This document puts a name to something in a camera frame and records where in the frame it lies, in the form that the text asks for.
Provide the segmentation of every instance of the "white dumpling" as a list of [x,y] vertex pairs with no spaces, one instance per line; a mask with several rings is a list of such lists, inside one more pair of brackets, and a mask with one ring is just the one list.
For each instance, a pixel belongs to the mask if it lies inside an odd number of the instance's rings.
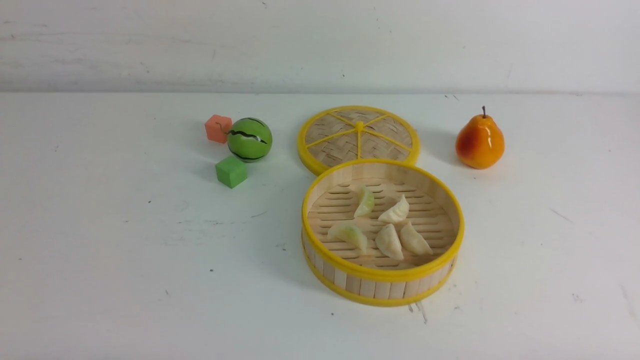
[[393,205],[389,210],[386,210],[378,217],[378,221],[389,222],[391,224],[397,224],[406,219],[409,215],[409,203],[404,198],[404,194],[400,198],[400,201]]
[[339,222],[329,228],[329,239],[335,238],[348,242],[362,252],[367,251],[367,237],[360,228],[351,222]]
[[402,245],[393,224],[387,224],[380,229],[376,236],[376,245],[384,255],[395,260],[404,259]]
[[376,205],[373,193],[365,185],[362,185],[360,189],[358,189],[358,199],[360,200],[360,203],[356,212],[353,214],[353,217],[355,218],[369,214]]
[[400,230],[400,243],[416,255],[433,255],[429,243],[413,228],[410,221]]

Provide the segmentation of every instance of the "orange pear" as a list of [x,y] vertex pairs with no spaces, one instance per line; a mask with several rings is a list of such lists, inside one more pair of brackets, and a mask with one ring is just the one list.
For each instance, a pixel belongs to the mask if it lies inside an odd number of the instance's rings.
[[498,162],[504,154],[504,136],[495,121],[486,114],[469,120],[456,139],[456,154],[462,163],[476,169],[485,169]]

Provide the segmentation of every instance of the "white backdrop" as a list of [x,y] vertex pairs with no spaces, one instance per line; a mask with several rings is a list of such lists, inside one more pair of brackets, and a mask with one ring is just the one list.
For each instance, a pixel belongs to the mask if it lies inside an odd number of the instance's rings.
[[640,92],[638,0],[3,0],[0,90]]

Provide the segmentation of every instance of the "toy watermelon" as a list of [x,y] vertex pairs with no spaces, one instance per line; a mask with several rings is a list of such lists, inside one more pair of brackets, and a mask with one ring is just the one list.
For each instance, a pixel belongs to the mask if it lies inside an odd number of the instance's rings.
[[245,163],[253,163],[267,156],[272,141],[267,124],[253,117],[236,121],[227,137],[231,153]]

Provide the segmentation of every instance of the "yellow rim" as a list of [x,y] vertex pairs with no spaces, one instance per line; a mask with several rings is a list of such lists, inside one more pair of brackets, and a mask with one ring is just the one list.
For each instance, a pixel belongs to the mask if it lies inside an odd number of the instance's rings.
[[[318,185],[322,179],[324,179],[327,175],[331,174],[334,171],[340,170],[341,168],[350,167],[353,165],[361,164],[361,163],[384,163],[397,165],[400,167],[405,167],[410,170],[414,170],[420,172],[422,175],[429,177],[432,181],[437,183],[440,187],[444,189],[448,196],[451,197],[453,203],[456,206],[456,211],[458,212],[458,216],[460,217],[460,228],[458,229],[458,235],[456,239],[453,241],[453,244],[449,248],[449,250],[445,251],[439,258],[426,263],[421,266],[416,266],[411,269],[404,270],[381,270],[375,268],[366,268],[360,265],[356,265],[352,262],[346,261],[341,257],[335,255],[334,253],[327,250],[326,247],[318,240],[315,236],[314,232],[311,230],[311,226],[309,225],[307,219],[307,204],[309,201],[309,197],[311,195],[311,191]],[[335,167],[332,167],[329,171],[324,172],[320,176],[314,180],[314,182],[309,187],[307,194],[305,195],[305,199],[302,202],[302,226],[304,228],[304,232],[307,234],[309,244],[313,247],[313,249],[320,255],[320,257],[325,260],[327,263],[333,265],[335,268],[342,270],[343,272],[360,277],[362,279],[374,280],[374,281],[412,281],[416,279],[420,279],[430,273],[440,269],[446,263],[454,258],[454,256],[458,253],[460,249],[460,245],[462,244],[462,238],[465,234],[465,219],[462,214],[462,209],[460,208],[460,204],[456,199],[455,195],[451,192],[451,190],[444,185],[437,177],[430,174],[429,172],[424,171],[421,168],[418,168],[413,165],[409,165],[404,162],[394,161],[394,160],[384,160],[384,159],[361,159],[361,160],[353,160],[349,161]]]
[[449,273],[442,280],[440,280],[440,282],[438,282],[434,287],[425,291],[424,293],[420,293],[416,296],[402,298],[402,299],[372,299],[370,297],[364,297],[361,295],[351,293],[337,286],[336,284],[330,282],[327,278],[325,278],[322,274],[320,274],[318,269],[316,269],[316,267],[311,263],[311,260],[307,256],[306,252],[304,252],[304,255],[305,255],[305,260],[307,261],[307,265],[311,269],[311,272],[313,272],[314,275],[317,277],[317,279],[320,280],[327,288],[329,288],[334,293],[340,295],[341,297],[344,297],[345,299],[359,302],[365,305],[371,305],[371,306],[394,307],[394,306],[414,304],[432,295],[434,292],[438,291],[445,284],[445,282],[447,282],[447,280],[449,279],[449,276],[451,276],[451,274],[453,273],[453,269],[456,267],[456,264],[453,264],[453,266],[451,267],[451,270],[449,270]]
[[[373,120],[368,121],[367,123],[365,123],[364,125],[358,127],[356,126],[357,124],[352,124],[349,120],[334,114],[333,112],[335,111],[339,111],[339,110],[371,110],[371,111],[375,111],[378,113],[382,113],[384,115],[377,117]],[[337,134],[333,134],[333,135],[329,135],[326,138],[320,139],[316,142],[310,143],[310,144],[306,144],[305,143],[305,137],[307,135],[307,131],[309,130],[309,127],[311,125],[313,125],[317,119],[320,119],[321,117],[325,116],[325,115],[331,115],[333,117],[335,117],[336,119],[339,119],[340,121],[343,121],[351,126],[353,126],[353,129],[347,130],[347,131],[343,131]],[[370,130],[365,130],[364,127],[372,124],[373,122],[379,121],[381,119],[384,119],[385,117],[390,117],[392,119],[394,119],[395,121],[399,122],[400,124],[402,124],[402,126],[404,126],[404,128],[409,132],[409,135],[411,136],[411,144],[412,147],[411,149],[409,149],[407,146],[404,146],[403,144],[398,143],[397,141],[390,139],[387,136],[384,136],[382,134],[376,133],[375,131],[370,131]],[[383,110],[383,109],[378,109],[378,108],[372,108],[370,106],[339,106],[337,108],[331,108],[328,110],[324,110],[318,114],[315,114],[313,117],[311,117],[309,120],[307,120],[307,122],[302,126],[302,128],[300,129],[300,132],[298,133],[298,155],[300,156],[300,160],[302,161],[302,163],[306,166],[307,169],[309,169],[312,173],[314,173],[315,175],[320,175],[323,172],[327,171],[329,169],[329,167],[323,163],[321,163],[320,161],[317,161],[316,158],[313,157],[313,155],[311,155],[311,153],[309,152],[308,148],[310,146],[313,145],[317,145],[325,140],[329,140],[331,138],[335,138],[336,136],[341,136],[347,133],[352,133],[356,131],[358,133],[358,154],[357,154],[357,158],[360,159],[360,137],[362,133],[369,133],[373,136],[377,136],[380,138],[383,138],[397,146],[402,147],[403,149],[409,151],[409,155],[407,155],[406,159],[404,161],[402,161],[403,163],[407,163],[407,164],[411,164],[414,165],[415,162],[418,160],[418,155],[420,154],[420,139],[418,138],[418,134],[415,132],[415,130],[411,127],[411,125],[409,125],[409,123],[407,123],[406,121],[404,121],[404,119],[402,119],[401,117],[397,116],[396,114],[390,113],[387,110]]]

